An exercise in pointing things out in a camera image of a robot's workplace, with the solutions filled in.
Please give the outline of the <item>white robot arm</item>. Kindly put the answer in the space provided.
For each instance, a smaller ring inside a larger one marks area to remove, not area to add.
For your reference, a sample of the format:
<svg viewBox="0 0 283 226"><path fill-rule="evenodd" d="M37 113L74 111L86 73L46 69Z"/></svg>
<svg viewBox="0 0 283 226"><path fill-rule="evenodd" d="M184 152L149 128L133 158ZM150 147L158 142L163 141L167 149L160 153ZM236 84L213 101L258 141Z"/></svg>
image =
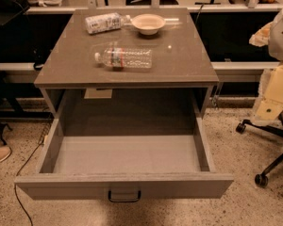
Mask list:
<svg viewBox="0 0 283 226"><path fill-rule="evenodd" d="M283 9L275 16L270 30L269 54L279 61L270 71L268 82L255 110L259 121L273 121L283 111Z"/></svg>

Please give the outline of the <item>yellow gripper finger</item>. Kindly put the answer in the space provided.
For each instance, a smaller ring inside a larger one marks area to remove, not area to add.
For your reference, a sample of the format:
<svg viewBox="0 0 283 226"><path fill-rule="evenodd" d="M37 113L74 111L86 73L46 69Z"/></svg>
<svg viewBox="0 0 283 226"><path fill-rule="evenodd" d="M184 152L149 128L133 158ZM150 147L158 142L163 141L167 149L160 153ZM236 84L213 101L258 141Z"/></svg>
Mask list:
<svg viewBox="0 0 283 226"><path fill-rule="evenodd" d="M274 69L265 70L259 84L259 97L255 118L273 121L283 111L283 63Z"/></svg>

